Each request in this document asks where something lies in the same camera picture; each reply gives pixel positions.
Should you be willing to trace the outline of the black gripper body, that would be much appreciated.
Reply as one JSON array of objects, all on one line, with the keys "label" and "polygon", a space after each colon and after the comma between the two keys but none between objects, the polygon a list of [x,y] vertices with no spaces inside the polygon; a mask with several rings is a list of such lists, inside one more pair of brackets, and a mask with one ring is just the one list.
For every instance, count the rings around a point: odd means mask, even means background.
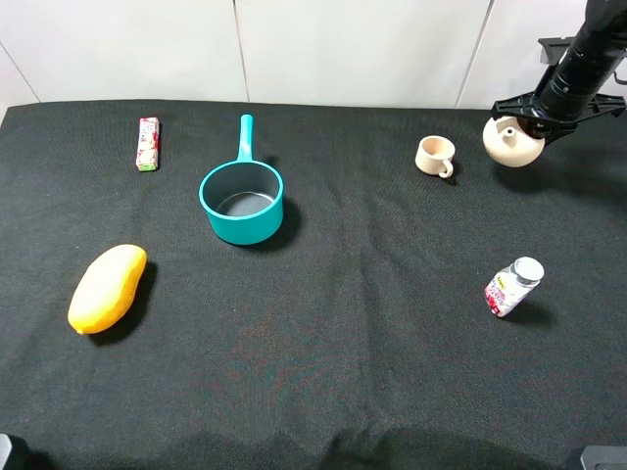
[{"label": "black gripper body", "polygon": [[550,145],[572,134],[583,121],[603,115],[619,117],[625,110],[626,101],[621,96],[596,94],[577,97],[530,92],[496,101],[491,116],[493,119],[514,117],[525,134],[534,139],[544,139],[545,144]]}]

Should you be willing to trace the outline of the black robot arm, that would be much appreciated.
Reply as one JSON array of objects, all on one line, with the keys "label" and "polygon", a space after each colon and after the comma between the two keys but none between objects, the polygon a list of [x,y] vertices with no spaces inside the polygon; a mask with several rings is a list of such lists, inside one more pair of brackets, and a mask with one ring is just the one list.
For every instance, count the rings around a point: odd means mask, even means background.
[{"label": "black robot arm", "polygon": [[540,43],[549,59],[534,91],[494,103],[491,117],[516,118],[522,131],[547,145],[586,120],[620,116],[626,100],[599,90],[626,58],[626,3],[589,1],[577,34]]}]

